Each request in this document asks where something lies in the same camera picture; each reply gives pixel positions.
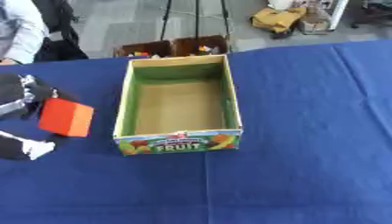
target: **tripod leg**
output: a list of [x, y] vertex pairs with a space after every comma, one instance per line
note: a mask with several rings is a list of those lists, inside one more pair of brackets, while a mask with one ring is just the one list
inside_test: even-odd
[[220, 0], [222, 3], [222, 13], [225, 18], [226, 34], [227, 37], [230, 36], [230, 29], [228, 28], [228, 7], [226, 6], [226, 0]]
[[165, 37], [167, 21], [169, 20], [171, 9], [172, 9], [172, 0], [168, 0], [166, 5], [166, 12], [164, 13], [164, 26], [162, 27], [161, 40], [164, 40]]
[[226, 42], [228, 44], [228, 51], [231, 53], [232, 48], [231, 45], [229, 44], [230, 41], [230, 29], [228, 25], [228, 7], [226, 6], [226, 0], [220, 0], [222, 4], [222, 14], [225, 19], [225, 26], [226, 26]]
[[196, 0], [196, 27], [194, 33], [194, 51], [199, 52], [199, 28], [200, 28], [200, 0]]

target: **blue tablecloth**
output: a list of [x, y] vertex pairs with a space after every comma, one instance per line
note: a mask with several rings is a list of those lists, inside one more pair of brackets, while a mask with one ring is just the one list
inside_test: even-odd
[[[1, 67], [42, 77], [96, 113], [86, 139], [34, 162], [0, 160], [0, 222], [392, 223], [392, 42], [229, 60], [241, 149], [136, 157], [111, 140], [126, 59]], [[35, 126], [0, 123], [45, 139]]]

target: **gray floor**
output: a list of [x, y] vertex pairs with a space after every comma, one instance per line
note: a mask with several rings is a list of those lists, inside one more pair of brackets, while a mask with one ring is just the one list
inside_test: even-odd
[[[74, 25], [80, 34], [81, 48], [91, 58], [105, 58], [113, 55], [115, 47], [158, 40], [167, 0], [69, 1], [75, 13], [81, 16], [80, 23]], [[350, 21], [359, 9], [359, 4], [353, 0], [338, 29], [328, 35], [303, 35], [296, 32], [291, 38], [272, 40], [266, 31], [253, 28], [248, 23], [250, 15], [266, 6], [266, 0], [226, 1], [231, 17], [231, 45], [235, 51], [392, 37], [392, 29], [386, 27], [363, 25], [360, 29], [351, 29]], [[165, 37], [191, 37], [195, 19], [194, 0], [173, 0], [172, 9]], [[201, 13], [201, 35], [225, 34], [221, 0], [201, 0]]]

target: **orange cube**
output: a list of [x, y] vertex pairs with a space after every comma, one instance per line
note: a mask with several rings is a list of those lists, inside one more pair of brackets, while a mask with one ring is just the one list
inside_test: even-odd
[[59, 98], [45, 101], [39, 128], [68, 137], [86, 137], [93, 119], [92, 107]]

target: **yellow cloth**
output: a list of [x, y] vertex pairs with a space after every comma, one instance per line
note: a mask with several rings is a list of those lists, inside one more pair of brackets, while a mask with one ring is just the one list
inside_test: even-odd
[[252, 25], [274, 32], [284, 32], [294, 22], [306, 14], [306, 7], [291, 8], [288, 10], [263, 9], [253, 16]]

